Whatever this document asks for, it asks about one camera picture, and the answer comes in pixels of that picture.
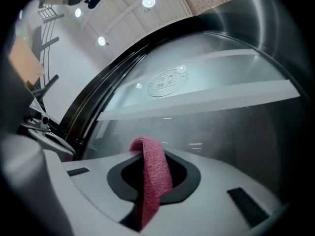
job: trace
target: recessed light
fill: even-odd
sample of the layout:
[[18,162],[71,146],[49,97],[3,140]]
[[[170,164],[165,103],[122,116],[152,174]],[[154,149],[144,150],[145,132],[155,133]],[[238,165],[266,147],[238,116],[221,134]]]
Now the recessed light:
[[97,41],[98,41],[99,45],[101,45],[101,46],[106,44],[106,40],[104,37],[99,37]]
[[151,8],[156,3],[156,0],[142,0],[142,4],[144,7]]
[[75,10],[75,16],[76,16],[77,18],[81,16],[81,9],[77,8],[77,9]]

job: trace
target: oval logo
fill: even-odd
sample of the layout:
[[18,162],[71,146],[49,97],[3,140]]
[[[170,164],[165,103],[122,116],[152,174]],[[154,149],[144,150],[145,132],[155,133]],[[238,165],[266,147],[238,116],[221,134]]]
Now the oval logo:
[[161,73],[149,84],[148,92],[153,97],[162,97],[180,89],[187,80],[187,72],[172,69]]

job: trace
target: pink cloth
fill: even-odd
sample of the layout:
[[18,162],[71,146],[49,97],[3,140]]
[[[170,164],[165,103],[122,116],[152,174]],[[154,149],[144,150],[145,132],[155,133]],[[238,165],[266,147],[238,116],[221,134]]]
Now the pink cloth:
[[130,145],[129,151],[134,150],[142,150],[144,157],[144,194],[141,215],[141,226],[144,228],[158,211],[160,197],[173,188],[173,181],[164,148],[159,140],[140,136]]

